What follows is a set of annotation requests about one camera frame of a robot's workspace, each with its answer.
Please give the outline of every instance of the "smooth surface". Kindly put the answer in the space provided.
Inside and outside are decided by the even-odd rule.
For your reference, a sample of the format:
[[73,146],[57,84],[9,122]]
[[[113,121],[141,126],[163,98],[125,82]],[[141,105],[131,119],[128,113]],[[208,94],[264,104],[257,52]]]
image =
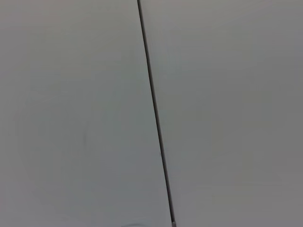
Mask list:
[[170,227],[136,0],[2,0],[0,226],[131,224]]
[[303,1],[142,6],[177,226],[302,226]]

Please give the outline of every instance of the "gray surface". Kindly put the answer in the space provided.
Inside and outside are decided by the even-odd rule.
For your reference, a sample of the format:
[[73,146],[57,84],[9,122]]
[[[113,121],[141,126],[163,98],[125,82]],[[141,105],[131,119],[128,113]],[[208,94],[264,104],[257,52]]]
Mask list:
[[142,6],[177,226],[302,226],[303,1]]
[[0,226],[169,227],[136,0],[0,2]]

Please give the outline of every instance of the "white panel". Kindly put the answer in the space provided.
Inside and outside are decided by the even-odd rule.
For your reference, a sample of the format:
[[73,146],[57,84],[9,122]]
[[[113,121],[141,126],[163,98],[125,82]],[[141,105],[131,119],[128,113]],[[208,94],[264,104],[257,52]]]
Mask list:
[[303,1],[142,5],[177,226],[302,226]]
[[2,0],[0,226],[126,225],[170,226],[136,0]]

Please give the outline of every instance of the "white door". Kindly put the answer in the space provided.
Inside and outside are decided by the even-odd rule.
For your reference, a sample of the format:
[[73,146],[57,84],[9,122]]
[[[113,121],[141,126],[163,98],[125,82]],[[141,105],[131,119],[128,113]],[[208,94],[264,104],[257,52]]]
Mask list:
[[302,226],[303,1],[142,7],[177,226]]
[[2,0],[0,226],[170,225],[136,0]]

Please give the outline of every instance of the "white cabinet door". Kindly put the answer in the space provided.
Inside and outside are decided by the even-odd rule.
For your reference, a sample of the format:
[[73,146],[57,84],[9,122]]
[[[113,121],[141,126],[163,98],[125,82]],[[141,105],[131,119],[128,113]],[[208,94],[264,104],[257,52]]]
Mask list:
[[177,226],[302,226],[303,1],[142,7]]
[[170,226],[136,0],[2,0],[0,226],[127,225]]

